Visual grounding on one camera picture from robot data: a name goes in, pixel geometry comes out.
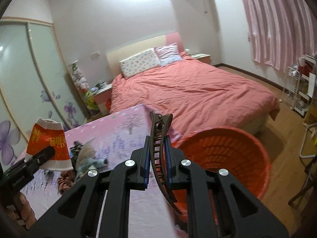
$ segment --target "pink striped curtain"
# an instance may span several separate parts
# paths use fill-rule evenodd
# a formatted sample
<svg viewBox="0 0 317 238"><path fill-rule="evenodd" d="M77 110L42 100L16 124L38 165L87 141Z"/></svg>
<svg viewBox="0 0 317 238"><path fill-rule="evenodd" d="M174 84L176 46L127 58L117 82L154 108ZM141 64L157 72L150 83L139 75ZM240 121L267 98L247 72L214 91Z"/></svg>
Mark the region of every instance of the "pink striped curtain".
<svg viewBox="0 0 317 238"><path fill-rule="evenodd" d="M252 60L285 71L317 51L317 20L304 0L243 0Z"/></svg>

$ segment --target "pink nightstand drawer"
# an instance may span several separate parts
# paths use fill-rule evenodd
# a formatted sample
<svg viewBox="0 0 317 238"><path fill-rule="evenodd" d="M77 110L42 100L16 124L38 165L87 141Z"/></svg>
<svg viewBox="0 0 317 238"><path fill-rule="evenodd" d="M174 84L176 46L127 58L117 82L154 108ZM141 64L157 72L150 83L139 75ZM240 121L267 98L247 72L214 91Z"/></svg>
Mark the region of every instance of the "pink nightstand drawer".
<svg viewBox="0 0 317 238"><path fill-rule="evenodd" d="M95 102L99 105L105 103L109 98L111 98L111 89L107 90L101 94L98 94L94 97Z"/></svg>

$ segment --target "pillow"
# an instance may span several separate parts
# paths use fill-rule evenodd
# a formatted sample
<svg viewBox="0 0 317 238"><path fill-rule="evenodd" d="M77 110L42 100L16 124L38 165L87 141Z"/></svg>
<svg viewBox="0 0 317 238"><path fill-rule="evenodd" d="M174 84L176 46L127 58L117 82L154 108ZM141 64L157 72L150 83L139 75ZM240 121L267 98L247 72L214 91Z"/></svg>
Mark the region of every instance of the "pillow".
<svg viewBox="0 0 317 238"><path fill-rule="evenodd" d="M177 43L166 47L154 47L154 51L159 57L161 66L182 60Z"/></svg>
<svg viewBox="0 0 317 238"><path fill-rule="evenodd" d="M119 62L125 78L130 78L138 73L160 66L159 58L153 48L132 55Z"/></svg>

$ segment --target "basket rim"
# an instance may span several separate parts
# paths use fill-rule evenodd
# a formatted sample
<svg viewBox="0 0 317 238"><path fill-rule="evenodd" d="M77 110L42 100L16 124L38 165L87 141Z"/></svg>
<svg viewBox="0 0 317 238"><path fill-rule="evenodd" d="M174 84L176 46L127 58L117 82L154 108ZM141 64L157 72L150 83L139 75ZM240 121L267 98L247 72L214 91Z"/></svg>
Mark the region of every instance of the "basket rim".
<svg viewBox="0 0 317 238"><path fill-rule="evenodd" d="M257 196L257 198L259 200L261 200L263 198L265 192L267 191L267 188L268 188L268 185L269 185L270 172L271 172L271 160L270 160L270 157L269 157L269 155L267 153L267 150L264 147L264 145L259 141L259 139L254 137L249 132L247 132L245 130L242 130L242 129L239 129L239 128L236 128L236 127L232 127L232 126L225 126L225 125L213 126L213 127L209 127L209 128L205 128L205 129L200 129L200 130L197 130L197 131L195 131L195 132L193 132L191 134L188 134L188 135L182 137L179 141L175 142L173 145L175 146L175 148L179 148L189 138L194 137L195 135L200 134L201 132L215 130L215 129L227 129L227 130L233 130L233 131L239 132L239 133L247 136L251 140L253 140L253 142L260 148L261 154L262 154L263 159L264 159L264 164L265 164L265 168L264 168L264 172L265 172L264 184L263 184L262 189L260 190L260 193Z"/></svg>

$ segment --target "yellow chinese characters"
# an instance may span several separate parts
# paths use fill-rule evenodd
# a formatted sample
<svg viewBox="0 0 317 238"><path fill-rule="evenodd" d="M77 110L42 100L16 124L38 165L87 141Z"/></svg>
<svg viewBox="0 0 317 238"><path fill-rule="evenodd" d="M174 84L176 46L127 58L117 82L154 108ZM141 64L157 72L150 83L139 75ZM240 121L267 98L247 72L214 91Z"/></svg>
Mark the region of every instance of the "yellow chinese characters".
<svg viewBox="0 0 317 238"><path fill-rule="evenodd" d="M38 142L39 139L40 139L40 135L41 135L41 131L37 128L34 128L33 131L32 131L32 135L31 135L31 140L32 142L36 141Z"/></svg>
<svg viewBox="0 0 317 238"><path fill-rule="evenodd" d="M66 140L64 135L59 135L57 137L50 138L50 145L52 147L56 146L58 149L64 148L65 144L66 144Z"/></svg>

